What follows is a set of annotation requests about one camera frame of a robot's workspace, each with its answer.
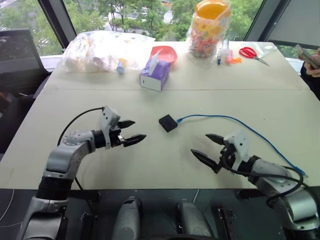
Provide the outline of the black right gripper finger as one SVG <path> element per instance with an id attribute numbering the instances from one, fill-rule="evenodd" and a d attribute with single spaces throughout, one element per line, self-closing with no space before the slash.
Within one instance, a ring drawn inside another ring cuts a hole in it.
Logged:
<path id="1" fill-rule="evenodd" d="M 222 145 L 222 146 L 225 145 L 224 137 L 221 135 L 209 133 L 209 134 L 206 134 L 205 136 L 218 145 Z"/>
<path id="2" fill-rule="evenodd" d="M 217 164 L 214 160 L 210 159 L 206 154 L 199 150 L 191 149 L 190 151 L 201 163 L 211 168 L 214 173 L 219 173 L 222 168 L 220 164 Z"/>

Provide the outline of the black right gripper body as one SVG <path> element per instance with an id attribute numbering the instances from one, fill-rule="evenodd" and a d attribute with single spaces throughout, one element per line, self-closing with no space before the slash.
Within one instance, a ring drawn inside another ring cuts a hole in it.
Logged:
<path id="1" fill-rule="evenodd" d="M 235 163 L 236 148 L 234 145 L 224 146 L 224 148 L 220 151 L 218 169 L 231 169 Z"/>

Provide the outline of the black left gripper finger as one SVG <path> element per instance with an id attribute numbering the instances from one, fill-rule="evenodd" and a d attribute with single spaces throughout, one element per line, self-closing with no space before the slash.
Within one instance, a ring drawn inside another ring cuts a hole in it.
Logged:
<path id="1" fill-rule="evenodd" d="M 146 137 L 147 137 L 146 134 L 136 134 L 136 135 L 131 136 L 129 138 L 125 138 L 122 145 L 123 145 L 123 147 L 132 146 L 132 145 L 135 145 L 135 144 L 143 141 Z"/>
<path id="2" fill-rule="evenodd" d="M 123 121 L 118 121 L 117 126 L 120 129 L 125 129 L 125 128 L 128 128 L 128 127 L 132 126 L 135 123 L 136 122 L 133 121 L 133 120 L 123 120 Z"/>

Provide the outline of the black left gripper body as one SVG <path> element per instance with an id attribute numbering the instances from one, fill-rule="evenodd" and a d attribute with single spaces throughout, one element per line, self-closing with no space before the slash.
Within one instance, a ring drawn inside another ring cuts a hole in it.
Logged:
<path id="1" fill-rule="evenodd" d="M 125 138 L 121 135 L 123 128 L 123 122 L 120 121 L 112 126 L 109 130 L 110 146 L 112 148 L 122 145 L 125 142 Z"/>

